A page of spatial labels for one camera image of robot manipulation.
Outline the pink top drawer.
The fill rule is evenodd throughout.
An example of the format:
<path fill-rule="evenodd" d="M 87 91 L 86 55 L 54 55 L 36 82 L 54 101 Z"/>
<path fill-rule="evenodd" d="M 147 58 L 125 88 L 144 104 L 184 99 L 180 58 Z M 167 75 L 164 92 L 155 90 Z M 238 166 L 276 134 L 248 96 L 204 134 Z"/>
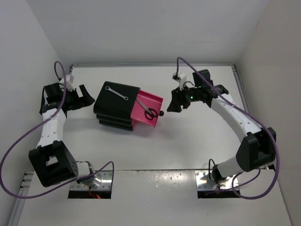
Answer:
<path fill-rule="evenodd" d="M 140 122 L 156 127 L 159 116 L 164 115 L 161 110 L 162 104 L 162 97 L 139 90 L 131 112 L 131 119 L 135 123 Z"/>

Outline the pink drawer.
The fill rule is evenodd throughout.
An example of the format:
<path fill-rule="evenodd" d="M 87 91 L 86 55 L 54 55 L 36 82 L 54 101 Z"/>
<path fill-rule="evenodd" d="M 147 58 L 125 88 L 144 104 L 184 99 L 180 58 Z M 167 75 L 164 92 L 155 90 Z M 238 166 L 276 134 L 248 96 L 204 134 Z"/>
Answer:
<path fill-rule="evenodd" d="M 136 124 L 137 124 L 137 121 L 133 120 L 133 121 L 132 121 L 132 131 L 135 129 Z"/>
<path fill-rule="evenodd" d="M 162 104 L 162 97 L 139 90 L 131 112 L 131 119 L 135 123 L 140 122 L 156 127 L 159 116 L 164 115 L 161 110 Z"/>

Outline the black drawer cabinet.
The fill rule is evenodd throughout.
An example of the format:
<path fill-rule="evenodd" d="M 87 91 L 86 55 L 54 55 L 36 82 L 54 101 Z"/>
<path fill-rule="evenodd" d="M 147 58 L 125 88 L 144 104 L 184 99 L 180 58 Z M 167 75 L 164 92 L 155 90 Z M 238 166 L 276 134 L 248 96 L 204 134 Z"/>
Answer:
<path fill-rule="evenodd" d="M 107 91 L 106 86 L 128 97 L 128 100 Z M 106 81 L 95 101 L 93 112 L 104 126 L 132 131 L 131 112 L 139 87 Z"/>

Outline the black handled scissors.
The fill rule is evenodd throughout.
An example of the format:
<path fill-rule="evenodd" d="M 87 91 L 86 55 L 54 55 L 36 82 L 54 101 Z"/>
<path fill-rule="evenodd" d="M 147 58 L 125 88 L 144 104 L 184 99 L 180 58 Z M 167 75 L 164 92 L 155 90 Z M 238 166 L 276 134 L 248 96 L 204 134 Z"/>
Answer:
<path fill-rule="evenodd" d="M 138 98 L 136 98 L 136 101 L 138 102 L 138 104 L 144 109 L 144 116 L 146 119 L 148 120 L 153 120 L 154 118 L 158 117 L 158 112 L 153 109 L 153 108 L 149 108 L 147 107 L 141 100 L 139 100 Z"/>

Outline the silver ratchet wrench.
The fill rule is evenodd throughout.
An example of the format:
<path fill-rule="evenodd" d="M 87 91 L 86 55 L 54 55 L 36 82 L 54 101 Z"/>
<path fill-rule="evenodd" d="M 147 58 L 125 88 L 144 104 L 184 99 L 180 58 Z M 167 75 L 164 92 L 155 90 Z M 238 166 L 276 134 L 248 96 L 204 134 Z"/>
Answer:
<path fill-rule="evenodd" d="M 105 87 L 105 89 L 106 89 L 107 91 L 109 91 L 109 92 L 111 92 L 111 93 L 113 93 L 113 94 L 117 95 L 118 97 L 120 97 L 120 98 L 124 99 L 125 101 L 127 101 L 127 100 L 128 100 L 128 97 L 126 97 L 126 96 L 124 96 L 124 95 L 120 94 L 119 92 L 117 92 L 117 91 L 113 90 L 113 89 L 112 89 L 111 87 L 109 87 L 109 86 L 106 86 L 106 87 Z"/>

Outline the pink bottom drawer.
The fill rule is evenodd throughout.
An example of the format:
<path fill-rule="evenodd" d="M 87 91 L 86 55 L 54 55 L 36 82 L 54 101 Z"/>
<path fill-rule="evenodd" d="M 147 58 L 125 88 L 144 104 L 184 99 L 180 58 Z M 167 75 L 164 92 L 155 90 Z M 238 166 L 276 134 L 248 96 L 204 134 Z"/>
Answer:
<path fill-rule="evenodd" d="M 137 121 L 133 120 L 133 121 L 132 121 L 132 131 L 135 129 L 136 124 L 137 124 Z"/>

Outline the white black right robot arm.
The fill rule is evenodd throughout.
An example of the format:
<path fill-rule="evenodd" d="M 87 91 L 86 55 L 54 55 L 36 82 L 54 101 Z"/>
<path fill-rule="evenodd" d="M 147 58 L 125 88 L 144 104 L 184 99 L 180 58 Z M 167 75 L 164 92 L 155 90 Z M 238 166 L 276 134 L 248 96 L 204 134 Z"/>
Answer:
<path fill-rule="evenodd" d="M 208 70 L 193 73 L 195 86 L 187 87 L 187 77 L 174 73 L 179 86 L 172 90 L 168 112 L 179 113 L 192 102 L 201 101 L 218 113 L 237 135 L 240 146 L 234 157 L 215 166 L 210 178 L 215 183 L 242 172 L 250 172 L 276 158 L 276 151 L 266 131 L 250 117 L 234 108 L 234 100 L 223 85 L 214 85 Z"/>

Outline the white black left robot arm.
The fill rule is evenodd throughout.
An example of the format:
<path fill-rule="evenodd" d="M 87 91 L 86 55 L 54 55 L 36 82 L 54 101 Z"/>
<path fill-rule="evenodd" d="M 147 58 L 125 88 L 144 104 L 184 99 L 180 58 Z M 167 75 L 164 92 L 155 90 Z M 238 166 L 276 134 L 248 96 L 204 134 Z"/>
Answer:
<path fill-rule="evenodd" d="M 30 162 L 44 187 L 77 178 L 78 183 L 91 180 L 93 168 L 88 161 L 76 161 L 63 142 L 63 126 L 68 111 L 90 106 L 94 99 L 84 85 L 80 97 L 75 88 L 63 89 L 63 84 L 47 85 L 42 91 L 40 114 L 43 117 L 41 138 L 29 151 Z"/>

